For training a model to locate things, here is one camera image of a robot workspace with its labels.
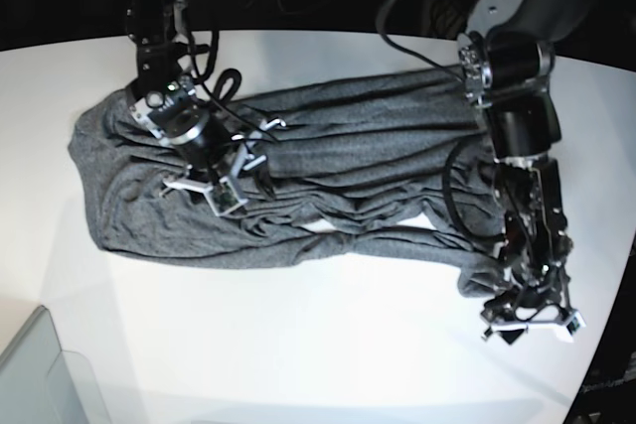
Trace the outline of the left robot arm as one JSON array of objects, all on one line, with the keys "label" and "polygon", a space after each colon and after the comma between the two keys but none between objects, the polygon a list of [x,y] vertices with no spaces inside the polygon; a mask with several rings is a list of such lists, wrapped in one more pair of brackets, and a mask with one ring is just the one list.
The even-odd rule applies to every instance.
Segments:
[{"label": "left robot arm", "polygon": [[585,325],[571,305],[565,271],[572,242],[558,164],[550,154],[561,138],[550,78],[555,43],[595,1],[478,0],[457,39],[457,78],[492,145],[494,194],[505,212],[502,231],[480,234],[464,223],[449,176],[442,179],[442,193],[460,233],[499,250],[507,282],[481,316],[486,334],[507,343],[534,330],[571,341]]}]

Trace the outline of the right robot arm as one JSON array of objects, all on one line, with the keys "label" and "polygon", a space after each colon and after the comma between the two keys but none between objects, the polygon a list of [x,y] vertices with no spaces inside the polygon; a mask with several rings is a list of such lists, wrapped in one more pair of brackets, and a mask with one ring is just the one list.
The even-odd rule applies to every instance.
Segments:
[{"label": "right robot arm", "polygon": [[184,172],[163,181],[163,191],[200,196],[218,216],[245,206],[241,178],[251,176],[270,201],[275,193],[259,151],[271,143],[280,118],[254,122],[230,107],[242,76],[236,69],[208,81],[216,67],[220,32],[195,39],[189,0],[130,0],[125,14],[128,38],[136,49],[136,79],[127,90],[133,119],[184,161]]}]

